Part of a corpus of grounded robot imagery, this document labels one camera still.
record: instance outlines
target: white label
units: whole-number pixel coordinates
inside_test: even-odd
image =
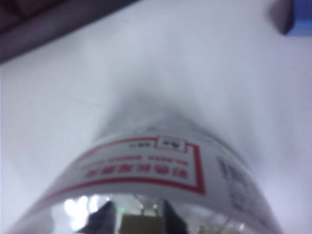
[[[142,193],[224,213],[262,233],[279,233],[249,173],[216,144],[176,136],[127,137],[80,156],[32,211],[68,197]]]

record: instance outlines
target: transparent plastic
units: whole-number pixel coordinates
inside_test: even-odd
[[[247,168],[244,161],[222,141],[206,130],[171,110],[150,106],[117,113],[99,142],[126,134],[157,133],[191,136],[203,144],[215,144],[228,157]],[[259,234],[260,230],[246,223],[215,212],[209,207],[179,199],[152,197],[137,190],[135,193],[97,193],[68,196],[54,203],[28,213],[22,217],[9,233],[21,234]]]

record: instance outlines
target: blue object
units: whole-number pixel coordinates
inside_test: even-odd
[[[293,0],[288,15],[287,36],[312,36],[312,0]]]

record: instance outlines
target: clear plastic bottle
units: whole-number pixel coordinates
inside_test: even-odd
[[[170,110],[124,112],[10,234],[281,233],[222,141]]]

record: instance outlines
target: white table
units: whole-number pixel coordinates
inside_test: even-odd
[[[275,0],[145,0],[1,68],[1,229],[133,93],[236,148],[286,234],[312,230],[312,38]]]

